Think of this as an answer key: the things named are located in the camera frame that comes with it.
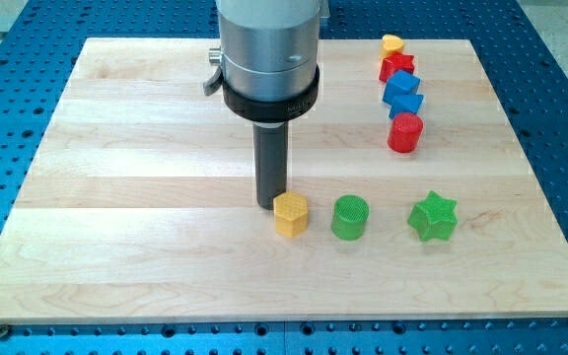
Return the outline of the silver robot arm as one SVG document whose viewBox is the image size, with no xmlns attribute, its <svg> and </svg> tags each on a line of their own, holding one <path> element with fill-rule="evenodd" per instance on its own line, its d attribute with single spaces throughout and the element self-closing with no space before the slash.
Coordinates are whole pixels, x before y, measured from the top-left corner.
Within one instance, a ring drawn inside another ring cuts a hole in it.
<svg viewBox="0 0 568 355">
<path fill-rule="evenodd" d="M 238 116 L 275 128 L 303 115 L 318 96 L 319 0 L 218 0 L 220 46 L 203 83 Z"/>
</svg>

